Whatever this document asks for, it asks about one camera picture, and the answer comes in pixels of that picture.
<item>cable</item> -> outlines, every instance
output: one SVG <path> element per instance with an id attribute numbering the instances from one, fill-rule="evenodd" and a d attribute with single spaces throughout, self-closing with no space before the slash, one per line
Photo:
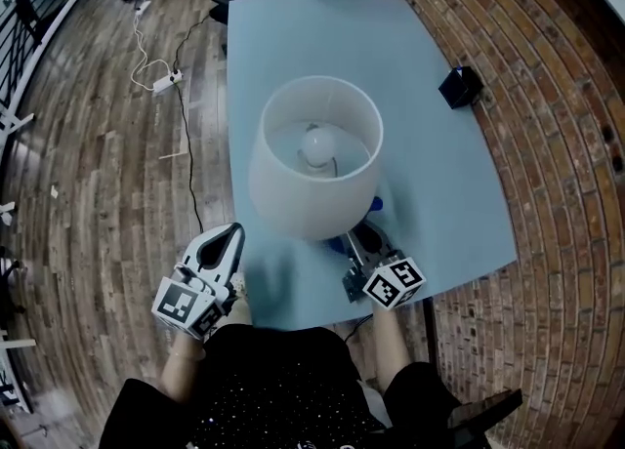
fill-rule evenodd
<path id="1" fill-rule="evenodd" d="M 188 190 L 191 193 L 191 197 L 193 198 L 193 210 L 195 211 L 195 216 L 197 217 L 197 222 L 199 223 L 199 232 L 204 232 L 204 225 L 202 225 L 202 220 L 199 218 L 199 213 L 197 213 L 197 200 L 195 199 L 195 193 L 193 192 L 193 154 L 191 152 L 191 137 L 188 134 L 188 122 L 187 117 L 185 116 L 185 104 L 183 103 L 183 93 L 180 91 L 180 87 L 178 83 L 174 83 L 176 87 L 176 91 L 178 92 L 178 100 L 180 101 L 180 111 L 183 115 L 183 121 L 185 121 L 185 133 L 187 134 L 187 142 L 188 142 L 188 158 L 190 161 L 190 170 L 188 172 Z"/>
<path id="2" fill-rule="evenodd" d="M 146 50 L 144 50 L 144 47 L 142 44 L 144 41 L 144 34 L 137 29 L 137 26 L 139 25 L 140 16 L 141 16 L 140 14 L 135 13 L 135 18 L 133 19 L 133 29 L 135 30 L 135 36 L 137 36 L 137 45 L 139 46 L 139 50 L 141 51 L 141 53 L 144 54 L 144 57 L 141 59 L 141 61 L 135 66 L 133 71 L 130 73 L 130 80 L 136 85 L 139 85 L 140 87 L 148 90 L 149 92 L 153 92 L 154 91 L 153 88 L 149 88 L 146 85 L 143 85 L 142 83 L 140 83 L 139 81 L 135 79 L 135 76 L 139 75 L 142 71 L 144 71 L 151 65 L 154 65 L 159 62 L 162 62 L 165 64 L 165 67 L 167 67 L 168 74 L 171 74 L 171 69 L 169 68 L 169 64 L 163 59 L 157 59 L 152 62 L 147 62 L 147 52 Z"/>
<path id="3" fill-rule="evenodd" d="M 358 328 L 364 324 L 366 321 L 368 321 L 369 319 L 371 319 L 371 317 L 373 317 L 373 314 L 371 315 L 367 315 L 366 317 L 362 317 L 354 326 L 354 328 L 352 329 L 352 332 L 344 339 L 344 342 L 347 343 L 348 339 L 351 338 L 353 335 L 355 335 L 355 332 L 358 330 Z"/>
<path id="4" fill-rule="evenodd" d="M 192 31 L 199 25 L 202 25 L 203 23 L 205 23 L 208 18 L 209 18 L 209 15 L 207 14 L 204 19 L 202 19 L 200 22 L 196 22 L 194 25 L 192 25 L 188 29 L 187 37 L 181 42 L 180 45 L 178 45 L 178 48 L 176 49 L 176 58 L 174 59 L 174 70 L 178 70 L 178 62 L 179 62 L 178 53 L 180 52 L 180 49 L 183 48 L 183 45 L 187 42 L 188 38 L 191 36 Z"/>

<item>power strip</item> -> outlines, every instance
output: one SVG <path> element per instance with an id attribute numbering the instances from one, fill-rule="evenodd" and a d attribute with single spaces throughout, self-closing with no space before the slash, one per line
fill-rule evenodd
<path id="1" fill-rule="evenodd" d="M 140 17 L 144 14 L 144 12 L 146 11 L 146 8 L 149 6 L 149 4 L 151 3 L 151 1 L 144 1 L 141 6 L 139 6 L 138 8 L 135 9 L 135 15 L 137 17 Z"/>
<path id="2" fill-rule="evenodd" d="M 164 76 L 154 81 L 154 93 L 157 95 L 164 90 L 167 90 L 170 86 L 174 86 L 176 83 L 180 83 L 183 80 L 183 72 L 175 70 L 171 74 Z"/>

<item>light bulb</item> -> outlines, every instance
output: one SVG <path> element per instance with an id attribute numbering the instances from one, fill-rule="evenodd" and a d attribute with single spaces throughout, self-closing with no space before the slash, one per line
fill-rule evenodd
<path id="1" fill-rule="evenodd" d="M 304 134 L 302 152 L 306 161 L 314 168 L 330 162 L 336 153 L 336 142 L 328 128 L 313 128 Z"/>

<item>lamp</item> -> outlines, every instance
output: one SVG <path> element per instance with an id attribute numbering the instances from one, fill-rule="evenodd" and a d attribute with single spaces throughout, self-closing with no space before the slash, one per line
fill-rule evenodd
<path id="1" fill-rule="evenodd" d="M 377 107 L 353 84 L 327 76 L 287 83 L 267 102 L 252 152 L 256 211 L 291 237 L 348 232 L 375 196 L 383 136 Z"/>

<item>white cable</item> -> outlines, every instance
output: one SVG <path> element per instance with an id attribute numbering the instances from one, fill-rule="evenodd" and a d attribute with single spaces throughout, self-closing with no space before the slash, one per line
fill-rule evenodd
<path id="1" fill-rule="evenodd" d="M 133 20 L 133 29 L 135 30 L 135 36 L 137 36 L 137 45 L 139 46 L 139 50 L 141 51 L 141 53 L 144 54 L 144 57 L 141 59 L 141 61 L 135 66 L 133 71 L 130 73 L 130 80 L 133 83 L 135 83 L 136 85 L 139 85 L 140 87 L 145 88 L 149 92 L 153 92 L 154 91 L 153 88 L 149 88 L 146 85 L 143 85 L 139 81 L 137 81 L 135 79 L 135 75 L 139 75 L 143 70 L 145 70 L 148 67 L 150 67 L 151 65 L 154 65 L 155 63 L 159 63 L 159 62 L 162 62 L 162 63 L 165 64 L 165 66 L 167 67 L 167 73 L 168 74 L 171 74 L 171 69 L 169 68 L 169 64 L 166 61 L 164 61 L 163 59 L 157 59 L 157 60 L 152 61 L 152 62 L 147 62 L 147 52 L 146 52 L 146 50 L 144 50 L 144 47 L 142 45 L 142 43 L 144 41 L 144 34 L 137 29 L 137 26 L 139 25 L 139 17 L 140 16 L 141 16 L 140 14 L 135 14 L 135 18 Z"/>

